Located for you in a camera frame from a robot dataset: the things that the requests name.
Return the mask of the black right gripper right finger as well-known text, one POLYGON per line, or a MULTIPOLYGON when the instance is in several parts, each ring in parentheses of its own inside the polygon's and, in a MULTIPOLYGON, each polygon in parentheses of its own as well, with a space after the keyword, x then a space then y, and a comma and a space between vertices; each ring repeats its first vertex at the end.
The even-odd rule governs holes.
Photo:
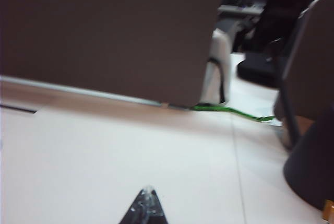
POLYGON ((154 188, 150 190, 148 204, 148 224, 168 224, 168 220, 154 188))

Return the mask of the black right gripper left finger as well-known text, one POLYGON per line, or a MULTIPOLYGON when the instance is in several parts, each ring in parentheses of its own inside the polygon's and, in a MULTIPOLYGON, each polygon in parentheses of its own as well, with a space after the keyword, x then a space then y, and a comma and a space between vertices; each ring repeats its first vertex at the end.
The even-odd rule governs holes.
POLYGON ((126 223, 148 223, 150 208, 150 188, 144 187, 140 190, 134 201, 130 205, 128 211, 120 221, 121 224, 126 223))

